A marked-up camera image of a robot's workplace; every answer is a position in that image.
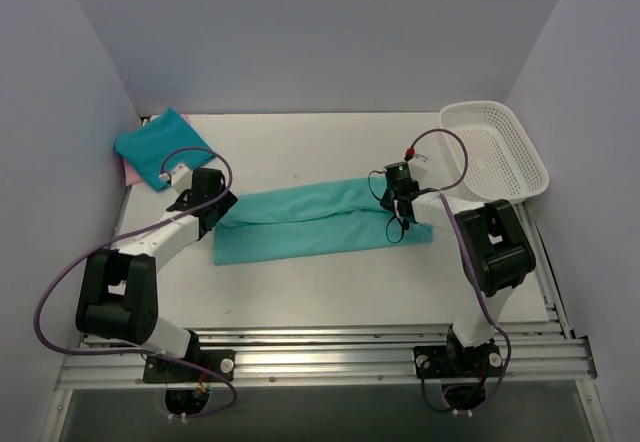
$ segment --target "turquoise fabric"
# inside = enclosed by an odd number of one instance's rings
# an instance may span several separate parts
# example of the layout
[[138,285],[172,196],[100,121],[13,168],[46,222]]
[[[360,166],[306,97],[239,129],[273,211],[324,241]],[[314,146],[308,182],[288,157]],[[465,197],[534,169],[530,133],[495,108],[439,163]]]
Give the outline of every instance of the turquoise fabric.
[[[385,181],[372,178],[376,194]],[[242,195],[215,229],[213,261],[241,264],[430,242],[431,226],[414,225],[399,244],[387,240],[389,212],[367,179],[341,180]],[[396,222],[389,228],[397,240]]]
[[[169,186],[159,177],[165,157],[176,149],[189,146],[208,147],[180,114],[171,108],[139,129],[120,134],[114,144],[116,152],[158,192]],[[190,169],[195,169],[212,158],[199,150],[185,151],[171,157],[165,167],[172,170],[184,162]]]

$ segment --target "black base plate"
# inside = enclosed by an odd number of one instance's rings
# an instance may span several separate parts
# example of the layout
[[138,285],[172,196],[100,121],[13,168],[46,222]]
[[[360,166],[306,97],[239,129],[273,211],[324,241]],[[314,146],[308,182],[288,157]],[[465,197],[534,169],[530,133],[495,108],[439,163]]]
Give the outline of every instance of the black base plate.
[[[495,344],[487,344],[482,355],[482,361],[489,359],[489,354],[496,353],[500,355],[500,349]],[[426,355],[429,358],[429,366],[424,369],[415,364],[416,377],[425,379],[459,379],[459,378],[479,378],[483,375],[487,377],[498,377],[502,372],[502,366],[493,367],[488,363],[479,363],[473,367],[458,367],[449,362],[447,356],[446,345],[421,346],[413,348],[413,360],[417,360],[420,355]]]
[[[233,350],[207,350],[201,353],[198,365],[210,369],[220,377],[232,381],[233,370],[224,374],[220,371],[220,362],[223,359],[231,359],[235,365],[236,353]],[[144,366],[142,381],[147,384],[178,384],[183,382],[198,382],[201,372],[189,369],[183,365],[148,356]],[[211,377],[205,379],[208,383],[221,383]]]

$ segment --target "pink cloth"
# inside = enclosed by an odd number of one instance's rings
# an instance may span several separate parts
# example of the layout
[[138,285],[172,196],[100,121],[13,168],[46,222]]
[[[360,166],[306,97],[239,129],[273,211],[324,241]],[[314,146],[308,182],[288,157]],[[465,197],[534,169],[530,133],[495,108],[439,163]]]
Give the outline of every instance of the pink cloth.
[[[187,122],[187,124],[191,125],[191,120],[189,120],[188,115],[185,115],[185,114],[180,114],[180,115]],[[140,174],[136,172],[136,169],[131,167],[131,164],[127,162],[126,159],[123,158],[122,162],[124,164],[124,180],[127,186],[139,184],[140,182],[142,182],[142,177],[140,177]]]

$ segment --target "white plastic basket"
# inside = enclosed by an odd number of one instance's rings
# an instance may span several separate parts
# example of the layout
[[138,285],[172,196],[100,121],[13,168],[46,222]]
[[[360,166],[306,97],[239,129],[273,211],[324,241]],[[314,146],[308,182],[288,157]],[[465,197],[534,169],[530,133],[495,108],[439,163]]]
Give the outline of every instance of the white plastic basket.
[[[469,152],[469,171],[461,195],[474,201],[522,202],[549,186],[549,173],[507,106],[492,101],[462,102],[440,111],[440,126],[460,136]],[[452,170],[459,175],[464,157],[452,137],[440,141]]]

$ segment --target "folded teal towel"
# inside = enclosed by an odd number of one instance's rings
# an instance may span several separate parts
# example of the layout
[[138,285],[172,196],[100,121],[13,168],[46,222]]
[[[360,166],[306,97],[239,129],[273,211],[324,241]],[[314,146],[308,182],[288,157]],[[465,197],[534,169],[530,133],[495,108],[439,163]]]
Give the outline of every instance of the folded teal towel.
[[[116,152],[156,191],[169,186],[159,177],[164,159],[174,150],[189,146],[208,147],[180,114],[171,108],[139,129],[120,134],[114,144]],[[190,169],[195,169],[212,158],[199,150],[181,152],[171,157],[165,168],[171,170],[184,162]]]
[[[371,185],[382,195],[384,179],[372,178]],[[431,226],[414,225],[400,243],[389,242],[385,229],[390,216],[371,196],[367,179],[241,195],[216,225],[213,261],[241,264],[433,239]],[[398,224],[392,223],[389,238],[397,240],[399,235]]]

